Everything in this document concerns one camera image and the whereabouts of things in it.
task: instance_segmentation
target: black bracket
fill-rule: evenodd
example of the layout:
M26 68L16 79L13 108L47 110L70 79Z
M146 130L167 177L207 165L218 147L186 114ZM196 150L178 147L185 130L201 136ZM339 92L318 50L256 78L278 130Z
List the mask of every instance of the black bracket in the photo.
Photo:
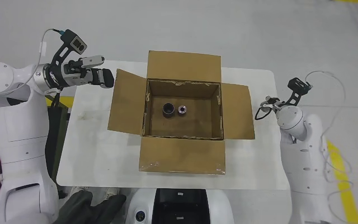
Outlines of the black bracket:
M304 83L299 78L293 78L292 80L290 80L287 87L292 90L292 94L288 99L288 101L282 104L282 106L283 105L297 106L298 102L301 99L301 96L306 95L308 91L312 88L308 82Z
M87 45L83 40L71 30L66 30L61 36L61 40L63 41L63 44L53 57L51 66L60 66L69 53L73 51L82 54L87 49Z

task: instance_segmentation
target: box flap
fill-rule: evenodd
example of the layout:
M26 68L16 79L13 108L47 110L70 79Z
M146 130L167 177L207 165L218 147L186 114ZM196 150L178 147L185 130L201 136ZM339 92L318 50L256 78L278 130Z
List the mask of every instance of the box flap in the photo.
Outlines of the box flap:
M255 139L248 86L222 83L223 128L226 139Z
M108 130L141 134L147 79L117 69Z
M221 82L221 57L209 54L149 51L147 78Z
M142 137L139 171L225 174L225 142Z

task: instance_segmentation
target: white cable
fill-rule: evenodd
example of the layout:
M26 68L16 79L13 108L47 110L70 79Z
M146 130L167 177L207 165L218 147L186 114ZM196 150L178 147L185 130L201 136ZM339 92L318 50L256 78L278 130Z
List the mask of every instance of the white cable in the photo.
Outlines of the white cable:
M43 34L43 37L41 39L41 43L40 43L40 52L39 52L39 59L37 60L37 65L36 67L34 67L34 69L31 71L31 74L29 76L29 78L26 80L26 82L24 82L23 84L21 84L20 86L16 87L14 90L9 90L9 91L6 91L6 92L1 92L0 93L0 96L4 95L4 94L10 94L12 92L14 92L15 90L18 90L19 88L22 88L24 85L26 85L31 79L32 77L34 76L38 66L40 65L40 59L41 59L41 53L42 53L42 50L43 50L43 42L44 42L44 37L45 37L45 34L50 31L50 30L53 30L53 29L47 29L44 34Z
M304 79L305 82L308 83L308 82L307 82L307 78L308 78L311 74L316 73L316 72L320 72L320 73L323 73L323 74L325 74L325 75L327 75L327 76L330 76L330 77L334 78L336 81L339 82L339 84L341 85L342 90L343 90L343 102L342 102L340 108L339 108L339 109L336 111L336 113L334 114L334 116L333 116L333 118L332 118L332 120L331 120L331 123L329 124L328 128L326 128L326 130L324 130L324 132L323 132L322 135L321 135L321 142L320 142L319 148L322 148L322 145L323 145L323 136L324 136L324 135L328 132L328 130L333 126L333 124L334 124L334 122L335 122L335 120L336 120L338 114L341 112L341 109L343 108L343 106L344 106L344 104L345 104L345 102L346 102L346 89L345 89L345 86L343 85L343 83L341 82L341 80L339 80L332 72L326 72L326 71L313 71L313 72L310 72L310 73L308 73L308 74L306 75L306 77L305 77L305 79ZM343 161L348 165L348 171L343 171L343 170L337 169L336 167L334 167L332 164L330 164L330 163L328 162L328 159L330 158L331 153L330 153L330 151L328 151L328 150L327 150L327 152L328 152L328 155L327 155L327 157L326 157L326 156L324 156L323 151L321 151L322 156L323 156L323 158L324 158L324 171L323 171L323 173L324 173L324 178L325 178L326 182L328 182L328 183L349 183L349 184L350 184L350 187L349 187L348 189L338 190L338 191L332 192L332 193L330 193L330 194L327 195L328 208L329 208L329 210L331 211L332 215L335 216L335 217L336 217L338 220L340 220L341 222L348 223L348 224L358 224L357 222L348 222L348 221L345 221L345 220L341 219L338 215L336 215L336 214L334 213L333 209L331 208L331 204L329 203L329 199L331 198L331 196L333 196L333 195L335 195L335 194L338 194L338 193L346 192L346 191L348 191L348 190L353 189L354 183L351 182L351 181L349 181L349 180L336 180L336 181L330 181L330 180L328 180L328 177L327 177L327 173L328 173L328 172L327 172L327 165L329 165L329 166L330 166L331 168L333 168L334 170L336 170L336 171L338 171L338 172L341 172L341 173L343 173L343 174L349 174L349 173L351 173L351 172L352 172L352 166L351 166L351 164L348 162L348 160L343 157L342 153L340 153L340 152L337 151L337 152L335 152L335 153L339 154L339 155L342 157Z

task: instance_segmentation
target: small cup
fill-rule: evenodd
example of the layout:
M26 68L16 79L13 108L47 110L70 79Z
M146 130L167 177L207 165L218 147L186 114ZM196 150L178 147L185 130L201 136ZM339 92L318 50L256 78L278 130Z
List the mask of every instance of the small cup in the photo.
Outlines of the small cup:
M172 116L174 116L174 105L171 104L170 102L167 102L166 104L164 104L163 106L163 116L165 118L171 118Z

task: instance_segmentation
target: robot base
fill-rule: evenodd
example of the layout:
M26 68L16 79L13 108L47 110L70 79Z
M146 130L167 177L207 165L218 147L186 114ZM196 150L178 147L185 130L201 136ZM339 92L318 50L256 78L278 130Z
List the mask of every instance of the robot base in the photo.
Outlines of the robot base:
M234 224L231 205L222 190L139 189L129 204L125 224Z

